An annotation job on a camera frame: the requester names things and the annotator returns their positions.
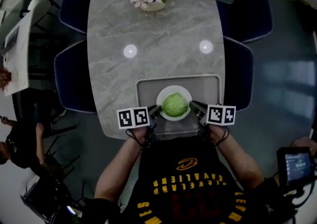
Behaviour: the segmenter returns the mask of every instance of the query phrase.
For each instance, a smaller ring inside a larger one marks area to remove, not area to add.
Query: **white vase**
[[[140,5],[140,9],[145,12],[154,12],[162,10],[165,7],[165,3],[158,3],[158,2],[152,2],[147,4],[147,7],[143,7],[142,4]]]

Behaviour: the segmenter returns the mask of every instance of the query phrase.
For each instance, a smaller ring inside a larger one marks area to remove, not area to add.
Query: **hand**
[[[141,144],[145,143],[145,134],[147,133],[147,127],[139,127],[135,129],[131,129],[133,135],[140,141]]]
[[[7,125],[9,124],[9,119],[6,116],[4,116],[3,118],[1,118],[1,123],[3,123],[4,125]]]
[[[41,123],[38,123],[36,125],[35,131],[36,131],[36,136],[37,137],[42,137],[43,131],[44,131],[44,126]]]
[[[218,125],[213,125],[210,124],[209,125],[209,130],[210,130],[210,138],[211,140],[216,144],[219,140],[222,139],[225,130],[223,129],[223,127],[218,126]]]

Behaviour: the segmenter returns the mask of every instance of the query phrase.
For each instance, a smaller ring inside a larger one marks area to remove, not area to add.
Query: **floor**
[[[267,177],[277,172],[276,151],[309,134],[316,103],[313,37],[301,27],[289,0],[269,1],[274,30],[264,39],[248,45],[253,50],[255,61],[252,103],[247,110],[237,114],[236,124],[230,127],[232,134],[258,161]],[[59,32],[64,31],[61,26],[57,28]],[[83,38],[70,34],[72,41]],[[61,136],[54,148],[58,149],[58,159],[65,164],[80,155],[74,165],[75,171],[65,183],[76,200],[81,196],[81,186],[85,181],[85,197],[91,198],[98,177],[123,141],[107,138],[97,115],[68,111],[55,127],[73,124],[77,129]],[[45,142],[46,147],[52,140]],[[123,204],[127,203],[136,178],[137,164],[122,195]]]

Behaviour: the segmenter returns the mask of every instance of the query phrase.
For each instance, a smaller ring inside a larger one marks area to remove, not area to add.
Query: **navy blue chair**
[[[63,0],[59,20],[77,32],[86,35],[90,0]]]
[[[268,0],[234,0],[232,4],[217,1],[217,6],[224,36],[250,43],[273,30]]]
[[[87,60],[87,39],[63,50],[54,60],[55,81],[65,109],[93,114],[97,112]]]
[[[229,37],[223,37],[225,54],[224,105],[246,109],[252,99],[254,62],[252,50]]]

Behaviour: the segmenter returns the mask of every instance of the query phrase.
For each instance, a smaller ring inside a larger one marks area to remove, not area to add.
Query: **gray marble tabletop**
[[[143,12],[130,0],[91,0],[87,38],[95,104],[108,137],[126,138],[116,111],[137,106],[140,79],[217,74],[223,101],[224,47],[215,0],[167,0],[157,12]],[[205,40],[213,46],[209,54],[200,50]],[[133,58],[124,55],[128,45],[137,48]]]

